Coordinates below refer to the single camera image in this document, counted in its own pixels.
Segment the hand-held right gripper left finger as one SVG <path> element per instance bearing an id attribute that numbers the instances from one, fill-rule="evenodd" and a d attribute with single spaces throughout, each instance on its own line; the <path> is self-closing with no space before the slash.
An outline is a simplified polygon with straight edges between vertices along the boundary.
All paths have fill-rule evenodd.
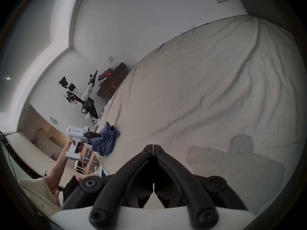
<path id="1" fill-rule="evenodd" d="M 115 174 L 82 179 L 70 194 L 63 210 L 81 209 L 92 205 L 89 222 L 96 229 L 114 227 L 127 187 L 153 156 L 153 145 L 145 148 Z"/>

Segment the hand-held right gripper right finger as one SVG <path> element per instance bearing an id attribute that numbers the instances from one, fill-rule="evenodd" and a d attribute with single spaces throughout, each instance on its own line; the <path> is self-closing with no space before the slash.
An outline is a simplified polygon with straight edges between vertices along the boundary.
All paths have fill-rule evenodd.
<path id="1" fill-rule="evenodd" d="M 202 177 L 192 174 L 184 165 L 154 144 L 157 166 L 170 178 L 179 195 L 177 206 L 185 204 L 193 228 L 213 228 L 220 220 L 217 207 L 248 212 L 247 207 L 220 176 Z"/>

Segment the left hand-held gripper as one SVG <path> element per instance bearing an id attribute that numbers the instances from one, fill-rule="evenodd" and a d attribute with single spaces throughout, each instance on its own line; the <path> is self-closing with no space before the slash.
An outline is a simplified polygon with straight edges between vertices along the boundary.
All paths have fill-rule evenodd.
<path id="1" fill-rule="evenodd" d="M 99 133 L 89 131 L 89 127 L 78 128 L 69 126 L 66 130 L 67 135 L 70 139 L 74 140 L 69 150 L 66 152 L 66 156 L 71 160 L 82 160 L 82 154 L 79 153 L 81 144 L 92 145 L 91 139 L 100 137 Z"/>

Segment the person's left hand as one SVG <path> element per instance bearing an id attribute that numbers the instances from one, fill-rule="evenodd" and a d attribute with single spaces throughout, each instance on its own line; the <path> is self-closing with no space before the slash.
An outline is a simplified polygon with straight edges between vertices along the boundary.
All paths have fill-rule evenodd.
<path id="1" fill-rule="evenodd" d="M 81 139 L 69 139 L 65 147 L 63 148 L 60 157 L 68 158 L 71 160 L 81 160 L 82 150 L 84 143 Z"/>

